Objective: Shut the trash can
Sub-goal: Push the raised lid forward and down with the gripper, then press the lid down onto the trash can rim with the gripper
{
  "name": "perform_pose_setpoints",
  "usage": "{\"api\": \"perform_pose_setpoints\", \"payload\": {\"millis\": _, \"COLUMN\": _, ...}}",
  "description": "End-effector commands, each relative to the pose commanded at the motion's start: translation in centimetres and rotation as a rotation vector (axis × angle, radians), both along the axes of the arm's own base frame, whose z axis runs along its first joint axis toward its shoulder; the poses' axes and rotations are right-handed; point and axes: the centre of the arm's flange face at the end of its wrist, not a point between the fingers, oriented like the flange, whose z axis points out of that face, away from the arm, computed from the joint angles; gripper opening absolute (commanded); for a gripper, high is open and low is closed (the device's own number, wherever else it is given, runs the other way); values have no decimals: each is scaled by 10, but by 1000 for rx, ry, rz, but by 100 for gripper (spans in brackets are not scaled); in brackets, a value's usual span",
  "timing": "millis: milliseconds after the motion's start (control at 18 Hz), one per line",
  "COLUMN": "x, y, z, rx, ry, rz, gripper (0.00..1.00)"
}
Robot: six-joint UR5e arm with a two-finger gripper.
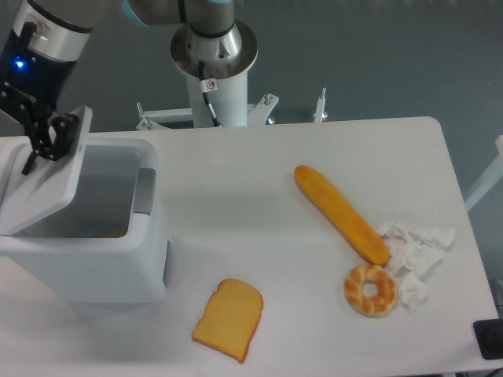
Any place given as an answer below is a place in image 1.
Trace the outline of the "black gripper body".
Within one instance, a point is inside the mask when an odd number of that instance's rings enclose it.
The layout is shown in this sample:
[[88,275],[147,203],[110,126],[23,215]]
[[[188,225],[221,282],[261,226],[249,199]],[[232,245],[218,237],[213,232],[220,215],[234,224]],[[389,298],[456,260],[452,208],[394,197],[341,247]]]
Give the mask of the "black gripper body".
[[29,49],[11,31],[1,54],[1,111],[14,119],[18,130],[3,134],[25,135],[27,125],[48,120],[74,67],[75,62],[53,60]]

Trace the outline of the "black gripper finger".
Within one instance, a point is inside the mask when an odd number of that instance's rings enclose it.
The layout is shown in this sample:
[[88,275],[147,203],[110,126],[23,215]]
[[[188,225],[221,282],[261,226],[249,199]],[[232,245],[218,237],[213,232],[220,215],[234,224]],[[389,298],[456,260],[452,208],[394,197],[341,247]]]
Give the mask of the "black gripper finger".
[[47,159],[52,153],[53,143],[50,139],[49,123],[47,119],[32,122],[28,118],[24,125],[25,135],[29,138],[31,144],[31,153],[24,164],[22,174],[29,175],[35,167],[35,161],[38,157]]
[[57,161],[66,156],[78,133],[80,119],[73,113],[56,114],[42,139],[42,157]]

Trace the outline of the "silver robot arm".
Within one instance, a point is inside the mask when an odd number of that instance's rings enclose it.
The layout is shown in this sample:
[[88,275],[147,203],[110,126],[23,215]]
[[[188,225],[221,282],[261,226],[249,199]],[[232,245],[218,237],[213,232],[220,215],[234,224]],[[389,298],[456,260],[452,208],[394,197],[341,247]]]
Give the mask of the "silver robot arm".
[[[58,114],[57,101],[108,1],[23,1],[1,54],[1,110],[23,127],[37,158],[57,161],[70,152],[78,117]],[[141,25],[188,24],[218,38],[235,24],[232,1],[122,1]]]

